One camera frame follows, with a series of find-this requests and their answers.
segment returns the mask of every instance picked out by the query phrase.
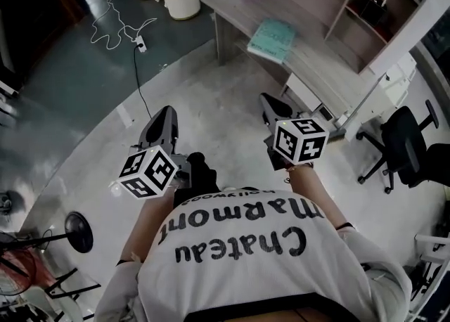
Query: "gray floor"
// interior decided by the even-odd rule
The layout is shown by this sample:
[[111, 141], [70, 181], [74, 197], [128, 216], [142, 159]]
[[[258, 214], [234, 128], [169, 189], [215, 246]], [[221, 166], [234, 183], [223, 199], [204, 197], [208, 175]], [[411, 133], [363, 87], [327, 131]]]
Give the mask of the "gray floor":
[[[277, 94], [280, 86], [247, 56], [239, 56], [225, 66], [214, 60], [214, 44], [209, 43], [170, 65], [143, 88], [150, 112], [172, 105], [179, 117], [178, 153], [203, 152], [207, 163], [217, 170], [219, 187], [254, 186], [289, 189], [287, 174], [274, 172], [263, 140], [269, 131], [262, 123], [258, 95]], [[437, 116], [442, 111], [420, 73], [414, 77], [405, 105], [418, 120], [427, 115], [425, 99], [430, 99]], [[105, 285], [115, 269], [125, 240], [141, 209], [142, 202], [126, 191], [113, 194], [114, 180], [148, 118], [142, 101], [134, 92], [123, 103], [134, 120], [126, 126], [117, 111], [111, 112], [75, 149], [39, 197], [25, 225], [63, 230], [65, 215], [78, 210], [91, 223], [94, 248], [86, 254], [75, 252], [67, 241], [50, 244], [47, 256], [60, 273], [76, 266], [81, 275], [64, 288], [79, 288], [97, 281], [101, 289], [88, 292], [79, 301], [86, 313], [94, 311]], [[427, 145], [448, 142], [450, 129], [424, 131]], [[395, 189], [384, 193], [387, 177], [379, 171], [364, 185], [357, 177], [368, 171], [380, 153], [367, 141], [328, 145], [315, 164], [321, 180], [346, 217], [365, 236], [376, 242], [401, 264], [414, 265], [421, 246], [417, 233], [430, 233], [444, 199], [444, 189], [424, 182], [413, 190], [395, 176]]]
[[[13, 101], [20, 115], [16, 128], [3, 128], [0, 134], [0, 188], [13, 191], [15, 205], [10, 219], [0, 217], [1, 230], [20, 228], [24, 213], [61, 163], [136, 90], [135, 45], [126, 37], [113, 51], [106, 50], [106, 39], [91, 44], [91, 24], [107, 5], [105, 0], [87, 1], [91, 14], [61, 36], [36, 66], [19, 99]], [[154, 0], [115, 0], [115, 6], [123, 21], [134, 27], [157, 18], [141, 32], [148, 48], [136, 54], [141, 83], [214, 36], [206, 6], [188, 21], [172, 20], [164, 4]], [[121, 24], [114, 11], [98, 27], [98, 37], [111, 33], [110, 44], [117, 43]]]

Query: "light blue notebook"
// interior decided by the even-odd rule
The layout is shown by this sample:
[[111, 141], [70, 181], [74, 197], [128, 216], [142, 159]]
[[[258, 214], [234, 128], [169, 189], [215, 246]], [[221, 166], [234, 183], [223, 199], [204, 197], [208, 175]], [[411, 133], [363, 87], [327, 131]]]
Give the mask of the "light blue notebook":
[[295, 30], [288, 23], [267, 19], [253, 35], [247, 45], [247, 51], [281, 64], [294, 37]]

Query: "white cable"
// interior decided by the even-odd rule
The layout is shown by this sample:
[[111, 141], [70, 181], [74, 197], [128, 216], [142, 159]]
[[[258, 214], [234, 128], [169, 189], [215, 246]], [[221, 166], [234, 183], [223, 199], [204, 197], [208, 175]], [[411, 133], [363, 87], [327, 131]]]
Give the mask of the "white cable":
[[[92, 43], [92, 44], [95, 44], [96, 42], [100, 41], [101, 39], [107, 37], [107, 38], [108, 38], [108, 41], [106, 42], [106, 49], [109, 50], [109, 51], [111, 51], [111, 50], [113, 50], [113, 49], [116, 49], [116, 48], [120, 45], [120, 43], [122, 42], [122, 36], [120, 35], [120, 32], [121, 32], [122, 30], [124, 31], [125, 36], [127, 36], [128, 38], [130, 38], [131, 42], [135, 42], [135, 41], [136, 41], [136, 38], [139, 36], [139, 33], [141, 32], [141, 30], [142, 30], [145, 26], [147, 26], [147, 25], [149, 25], [149, 24], [151, 24], [152, 22], [154, 22], [154, 21], [157, 20], [157, 18], [150, 18], [150, 19], [148, 19], [148, 20], [145, 20], [145, 21], [143, 22], [143, 24], [140, 26], [140, 28], [134, 28], [134, 27], [132, 27], [132, 26], [130, 26], [130, 25], [125, 25], [125, 23], [124, 23], [124, 22], [122, 21], [122, 19], [120, 18], [120, 11], [118, 11], [118, 10], [114, 7], [113, 0], [106, 0], [106, 3], [108, 4], [108, 9], [107, 9], [100, 17], [97, 17], [97, 19], [96, 19], [95, 21], [92, 22], [92, 27], [95, 28], [96, 30], [95, 30], [94, 34], [92, 35], [92, 37], [91, 37], [91, 43]], [[96, 26], [97, 21], [100, 20], [106, 13], [108, 13], [109, 10], [110, 10], [111, 8], [117, 13], [117, 18], [119, 19], [119, 22], [122, 23], [122, 28], [121, 28], [120, 30], [117, 31], [117, 35], [118, 35], [118, 37], [119, 37], [119, 42], [118, 42], [114, 47], [109, 47], [109, 45], [110, 45], [110, 38], [111, 38], [111, 36], [110, 36], [109, 34], [105, 34], [105, 35], [103, 35], [102, 37], [99, 37], [98, 39], [96, 39], [95, 41], [93, 41], [93, 39], [94, 39], [94, 37], [95, 37], [95, 35], [97, 34], [97, 31], [98, 31], [98, 28], [97, 28], [97, 26]], [[130, 29], [132, 29], [133, 31], [137, 31], [137, 32], [136, 32], [136, 37], [133, 38], [133, 37], [131, 37], [129, 34], [127, 34], [127, 27], [130, 28]]]

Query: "white floor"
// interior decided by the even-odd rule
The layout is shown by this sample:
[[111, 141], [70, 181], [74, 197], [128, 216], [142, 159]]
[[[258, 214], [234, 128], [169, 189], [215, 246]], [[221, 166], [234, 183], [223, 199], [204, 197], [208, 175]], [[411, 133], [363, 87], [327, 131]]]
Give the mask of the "white floor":
[[[182, 59], [183, 66], [189, 63], [189, 56]], [[266, 155], [263, 140], [269, 132], [262, 123], [258, 101], [261, 92], [277, 94], [280, 86], [246, 56], [222, 67], [215, 61], [205, 63], [184, 81], [173, 78], [174, 68], [169, 66], [145, 84], [142, 93], [151, 113], [165, 105], [178, 112], [177, 152], [203, 152], [209, 166], [217, 170], [219, 187], [289, 189], [283, 182], [286, 173], [275, 173]], [[427, 98], [441, 122], [438, 130], [431, 126], [425, 130], [427, 144], [448, 143], [450, 130], [442, 111], [417, 73], [405, 104], [418, 120], [428, 114]], [[62, 272], [76, 266], [84, 276], [73, 278], [67, 289], [88, 285], [89, 281], [108, 283], [142, 205], [124, 191], [114, 197], [110, 188], [129, 146], [138, 141], [148, 122], [137, 92], [123, 106], [132, 125], [126, 128], [117, 111], [111, 112], [65, 161], [25, 222], [28, 228], [38, 226], [44, 231], [53, 226], [53, 233], [61, 233], [64, 217], [71, 210], [89, 220], [94, 232], [90, 253], [75, 252], [65, 240], [50, 244], [49, 254]], [[327, 147], [315, 168], [328, 192], [362, 233], [400, 263], [414, 263], [417, 250], [413, 238], [418, 232], [430, 231], [444, 202], [444, 190], [432, 182], [409, 190], [396, 177], [394, 191], [386, 195], [383, 190], [387, 178], [381, 172], [359, 185], [357, 177], [368, 171], [378, 157], [367, 141], [336, 143]], [[88, 292], [80, 300], [94, 310], [102, 292]]]

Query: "round black base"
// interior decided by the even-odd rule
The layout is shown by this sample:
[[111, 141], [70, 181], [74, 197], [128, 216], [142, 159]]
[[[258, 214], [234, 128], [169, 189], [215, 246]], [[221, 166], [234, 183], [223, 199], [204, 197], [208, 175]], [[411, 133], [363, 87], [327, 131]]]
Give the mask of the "round black base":
[[72, 247], [79, 253], [92, 250], [94, 236], [88, 221], [79, 212], [71, 212], [65, 218], [64, 224], [67, 239]]

